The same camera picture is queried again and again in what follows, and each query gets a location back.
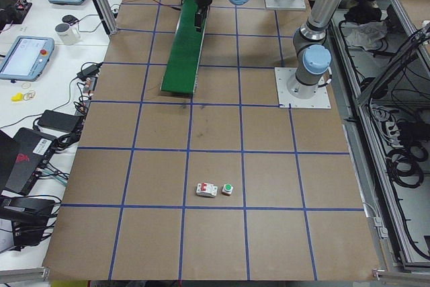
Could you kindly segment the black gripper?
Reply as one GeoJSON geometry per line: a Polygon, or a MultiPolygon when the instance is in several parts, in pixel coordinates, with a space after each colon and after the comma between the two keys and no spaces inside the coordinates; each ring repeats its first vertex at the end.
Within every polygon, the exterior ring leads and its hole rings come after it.
{"type": "Polygon", "coordinates": [[[198,6],[198,10],[194,16],[194,26],[200,30],[203,28],[206,21],[206,8],[212,4],[213,0],[194,0],[198,6]]]}

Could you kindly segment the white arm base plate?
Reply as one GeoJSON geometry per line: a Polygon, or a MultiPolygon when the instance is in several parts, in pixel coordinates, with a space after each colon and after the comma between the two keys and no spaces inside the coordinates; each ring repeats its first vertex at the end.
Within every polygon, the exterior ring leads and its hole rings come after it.
{"type": "Polygon", "coordinates": [[[265,8],[272,10],[305,11],[304,0],[265,0],[265,8]]]}
{"type": "Polygon", "coordinates": [[[331,103],[321,76],[317,85],[303,85],[296,79],[296,68],[276,67],[275,82],[278,106],[293,109],[331,109],[331,103]]]}

